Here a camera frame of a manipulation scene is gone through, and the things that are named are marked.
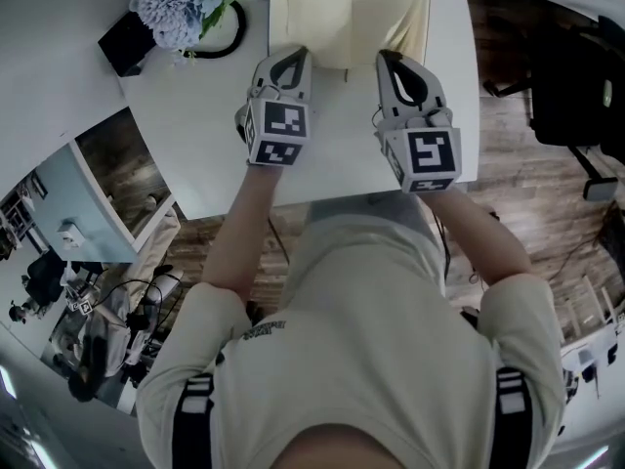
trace printed logo on shirt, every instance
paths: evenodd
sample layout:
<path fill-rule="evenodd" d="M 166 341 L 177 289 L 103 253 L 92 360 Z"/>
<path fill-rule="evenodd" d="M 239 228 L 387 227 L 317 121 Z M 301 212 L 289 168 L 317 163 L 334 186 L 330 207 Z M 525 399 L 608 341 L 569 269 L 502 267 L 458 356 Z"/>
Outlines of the printed logo on shirt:
<path fill-rule="evenodd" d="M 270 323 L 262 323 L 243 334 L 243 340 L 255 339 L 262 335 L 271 335 L 274 328 L 282 330 L 286 325 L 286 321 L 272 321 Z"/>

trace forearm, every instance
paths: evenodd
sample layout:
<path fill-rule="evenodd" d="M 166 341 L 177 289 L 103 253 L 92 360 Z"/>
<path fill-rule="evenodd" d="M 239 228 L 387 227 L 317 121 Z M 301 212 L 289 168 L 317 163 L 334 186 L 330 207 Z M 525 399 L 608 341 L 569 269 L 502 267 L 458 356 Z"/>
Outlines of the forearm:
<path fill-rule="evenodd" d="M 422 195 L 442 221 L 482 279 L 493 285 L 502 279 L 531 273 L 521 242 L 510 231 L 457 191 Z"/>
<path fill-rule="evenodd" d="M 202 280 L 249 298 L 263 253 L 267 219 L 282 170 L 249 167 L 204 264 Z"/>

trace beige paper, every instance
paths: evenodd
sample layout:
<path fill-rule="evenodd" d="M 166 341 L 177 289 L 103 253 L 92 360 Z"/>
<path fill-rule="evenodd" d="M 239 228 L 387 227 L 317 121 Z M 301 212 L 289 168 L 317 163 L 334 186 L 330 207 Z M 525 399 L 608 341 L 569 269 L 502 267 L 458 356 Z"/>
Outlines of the beige paper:
<path fill-rule="evenodd" d="M 306 45 L 315 65 L 344 69 L 391 48 L 422 64 L 429 20 L 430 0 L 271 0 L 270 51 Z"/>
<path fill-rule="evenodd" d="M 305 45 L 315 65 L 352 66 L 352 0 L 287 0 L 288 42 Z"/>
<path fill-rule="evenodd" d="M 423 64 L 429 23 L 430 0 L 414 0 L 405 16 L 389 31 L 383 46 Z"/>

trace backpack strap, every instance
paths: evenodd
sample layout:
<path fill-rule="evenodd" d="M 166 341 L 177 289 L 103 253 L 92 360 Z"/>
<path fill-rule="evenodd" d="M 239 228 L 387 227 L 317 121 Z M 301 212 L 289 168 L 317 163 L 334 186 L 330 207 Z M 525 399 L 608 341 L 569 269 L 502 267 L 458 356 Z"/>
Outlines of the backpack strap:
<path fill-rule="evenodd" d="M 501 368 L 497 370 L 490 469 L 526 469 L 531 439 L 532 407 L 525 376 L 514 368 Z"/>
<path fill-rule="evenodd" d="M 210 416 L 214 405 L 211 401 L 213 390 L 213 375 L 210 373 L 190 379 L 185 386 L 174 417 L 173 469 L 212 467 Z"/>

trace white table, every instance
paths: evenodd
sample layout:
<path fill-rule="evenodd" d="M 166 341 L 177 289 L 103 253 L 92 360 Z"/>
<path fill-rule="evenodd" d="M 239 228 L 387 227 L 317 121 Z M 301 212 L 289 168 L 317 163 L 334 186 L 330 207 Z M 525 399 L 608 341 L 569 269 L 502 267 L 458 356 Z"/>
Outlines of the white table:
<path fill-rule="evenodd" d="M 146 145 L 188 219 L 228 212 L 245 174 L 246 146 L 234 114 L 246 101 L 255 68 L 268 54 L 269 4 L 246 5 L 242 46 L 218 61 L 172 65 L 154 50 L 140 76 L 122 88 Z M 479 160 L 479 84 L 467 0 L 431 0 L 425 66 L 442 83 L 454 126 L 462 132 L 461 181 L 474 181 Z M 316 70 L 312 87 L 313 140 L 287 169 L 276 205 L 399 188 L 373 137 L 379 104 L 373 66 Z"/>

